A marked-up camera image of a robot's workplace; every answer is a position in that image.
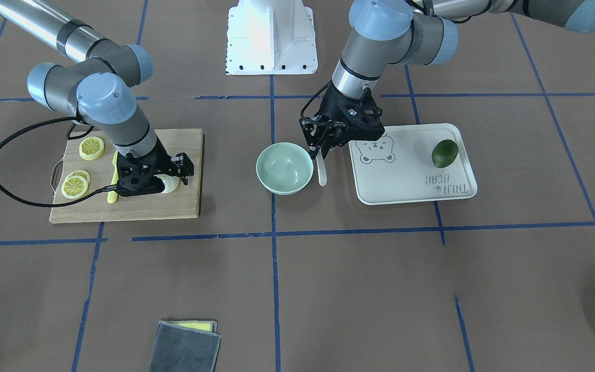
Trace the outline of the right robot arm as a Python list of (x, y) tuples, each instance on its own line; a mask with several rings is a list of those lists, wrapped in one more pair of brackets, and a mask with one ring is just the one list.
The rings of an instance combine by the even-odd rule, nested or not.
[(137, 44), (119, 45), (47, 1), (0, 1), (0, 17), (74, 61), (37, 65), (27, 78), (30, 96), (73, 121), (101, 130), (118, 152), (118, 179), (97, 189), (121, 197), (161, 193), (161, 175), (183, 184), (194, 176), (186, 153), (168, 155), (132, 91), (154, 71)]

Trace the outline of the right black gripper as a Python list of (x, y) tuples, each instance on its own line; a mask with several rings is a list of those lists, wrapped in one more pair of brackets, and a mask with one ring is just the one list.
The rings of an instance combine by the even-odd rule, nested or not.
[(160, 139), (157, 139), (152, 150), (142, 157), (118, 155), (116, 169), (116, 193), (121, 197), (165, 191), (166, 186), (159, 175), (177, 177), (183, 184), (188, 184), (188, 177), (194, 175), (194, 163), (191, 158), (184, 152), (170, 157)]

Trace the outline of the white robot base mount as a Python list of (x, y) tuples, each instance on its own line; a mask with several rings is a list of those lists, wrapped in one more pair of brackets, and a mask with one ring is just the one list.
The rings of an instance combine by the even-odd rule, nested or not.
[(317, 72), (314, 13), (304, 2), (239, 1), (227, 21), (227, 75)]

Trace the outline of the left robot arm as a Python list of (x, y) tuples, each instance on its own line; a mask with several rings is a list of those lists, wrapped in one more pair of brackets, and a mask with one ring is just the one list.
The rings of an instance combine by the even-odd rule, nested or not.
[(455, 54), (457, 25), (510, 12), (569, 31), (595, 31), (595, 1), (355, 1), (351, 32), (314, 116), (301, 112), (309, 157), (350, 141), (378, 141), (385, 130), (372, 97), (389, 65), (440, 65)]

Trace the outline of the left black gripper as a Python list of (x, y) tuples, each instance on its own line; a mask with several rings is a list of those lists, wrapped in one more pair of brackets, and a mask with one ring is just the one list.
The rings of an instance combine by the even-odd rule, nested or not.
[[(299, 123), (312, 160), (319, 154), (325, 158), (329, 150), (349, 141), (377, 141), (383, 136), (385, 129), (380, 120), (383, 111), (371, 92), (369, 87), (364, 87), (361, 98), (354, 99), (328, 82), (307, 101), (300, 111)], [(306, 116), (306, 109), (320, 94), (323, 96), (316, 115)]]

